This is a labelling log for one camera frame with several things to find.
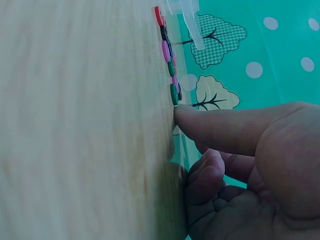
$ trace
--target purple bead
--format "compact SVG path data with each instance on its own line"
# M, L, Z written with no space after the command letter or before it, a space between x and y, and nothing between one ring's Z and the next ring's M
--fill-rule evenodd
M171 61L170 50L167 41L162 41L162 52L164 60L169 63Z

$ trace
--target pink bead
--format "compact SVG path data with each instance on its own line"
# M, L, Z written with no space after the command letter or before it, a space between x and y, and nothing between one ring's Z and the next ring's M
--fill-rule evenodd
M171 79L172 79L172 83L175 84L176 86L178 86L178 78L177 78L177 76L173 76Z
M162 41L162 52L164 60L169 63L171 61L170 50L167 41Z

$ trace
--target white polka dot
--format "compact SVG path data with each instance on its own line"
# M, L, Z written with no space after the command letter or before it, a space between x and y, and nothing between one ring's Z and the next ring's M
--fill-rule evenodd
M180 85L184 91L192 91L197 86L198 78L195 75L187 74L180 78Z
M267 16L266 18L264 18L263 24L267 29L270 29L270 30L276 30L278 28L278 21L275 18L270 16Z
M314 61L306 56L301 59L301 66L307 72L312 72L315 69Z
M313 31L319 30L319 23L314 18L309 19L309 26Z
M245 68L246 74L252 79L258 79L264 72L263 67L256 61L249 62Z

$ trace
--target green bead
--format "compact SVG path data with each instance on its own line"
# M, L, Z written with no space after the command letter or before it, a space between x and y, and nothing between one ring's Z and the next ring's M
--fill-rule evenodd
M172 98L172 103L174 106L178 105L178 91L174 83L170 84L170 94Z
M167 63L168 64L168 69L169 69L169 74L171 77L174 77L176 75L175 73L175 67L174 67L174 63L172 61L172 58L171 58L171 61Z

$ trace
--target checkered tree pattern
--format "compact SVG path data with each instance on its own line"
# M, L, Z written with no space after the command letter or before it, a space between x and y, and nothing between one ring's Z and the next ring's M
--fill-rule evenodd
M191 40L182 44L191 43L191 53L195 62L202 69L210 65L217 65L222 62L224 55L239 48L240 41L247 37L247 31L238 25L232 25L219 17L210 14L197 16L198 28L201 30L205 50L198 50L192 36Z

